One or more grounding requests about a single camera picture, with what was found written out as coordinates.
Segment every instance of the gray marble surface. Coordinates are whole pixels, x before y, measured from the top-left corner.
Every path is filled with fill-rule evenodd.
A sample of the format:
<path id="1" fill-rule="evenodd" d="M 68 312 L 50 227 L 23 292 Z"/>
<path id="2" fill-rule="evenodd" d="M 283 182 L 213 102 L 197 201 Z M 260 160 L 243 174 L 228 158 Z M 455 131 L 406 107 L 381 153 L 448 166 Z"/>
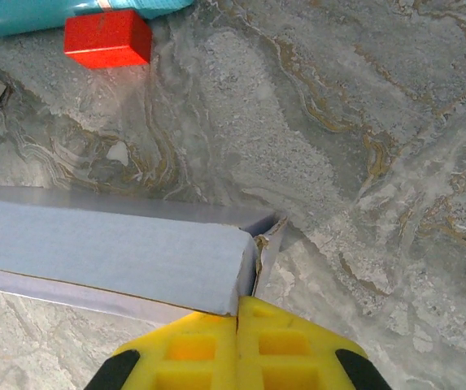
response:
<path id="1" fill-rule="evenodd" d="M 466 0 L 197 0 L 151 26 L 151 65 L 107 71 L 61 31 L 0 40 L 0 184 L 285 210 L 267 301 L 394 388 L 466 388 Z M 155 326 L 0 294 L 0 389 L 82 388 Z"/>

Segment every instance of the yellow plastic part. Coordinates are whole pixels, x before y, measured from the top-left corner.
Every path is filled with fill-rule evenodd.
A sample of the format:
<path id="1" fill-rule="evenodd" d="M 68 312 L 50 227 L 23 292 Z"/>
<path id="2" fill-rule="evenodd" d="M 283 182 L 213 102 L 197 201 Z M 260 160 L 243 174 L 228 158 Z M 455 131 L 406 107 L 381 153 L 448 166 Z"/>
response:
<path id="1" fill-rule="evenodd" d="M 354 342 L 253 297 L 237 318 L 190 314 L 122 345 L 141 354 L 122 390 L 354 390 L 337 349 Z"/>

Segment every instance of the red cube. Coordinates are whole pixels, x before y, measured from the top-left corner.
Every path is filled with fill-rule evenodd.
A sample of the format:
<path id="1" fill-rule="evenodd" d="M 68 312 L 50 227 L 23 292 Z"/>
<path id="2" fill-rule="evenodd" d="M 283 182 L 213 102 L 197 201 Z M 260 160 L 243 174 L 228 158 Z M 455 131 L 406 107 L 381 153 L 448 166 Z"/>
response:
<path id="1" fill-rule="evenodd" d="M 64 53 L 89 69 L 143 65 L 150 61 L 152 33 L 134 10 L 67 19 Z"/>

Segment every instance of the rectangular hole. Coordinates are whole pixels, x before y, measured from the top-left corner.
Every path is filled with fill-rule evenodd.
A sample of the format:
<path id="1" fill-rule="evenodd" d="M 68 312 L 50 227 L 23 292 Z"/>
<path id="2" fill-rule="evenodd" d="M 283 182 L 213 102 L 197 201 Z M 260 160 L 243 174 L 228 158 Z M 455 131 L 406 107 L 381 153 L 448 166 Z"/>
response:
<path id="1" fill-rule="evenodd" d="M 318 390 L 314 366 L 271 366 L 262 369 L 263 390 Z"/>
<path id="2" fill-rule="evenodd" d="M 310 355 L 307 338 L 299 331 L 265 331 L 259 336 L 260 355 Z"/>
<path id="3" fill-rule="evenodd" d="M 213 336 L 175 336 L 166 353 L 167 360 L 205 361 L 215 358 L 216 341 Z"/>
<path id="4" fill-rule="evenodd" d="M 161 371 L 155 390 L 211 390 L 212 373 L 206 371 Z"/>

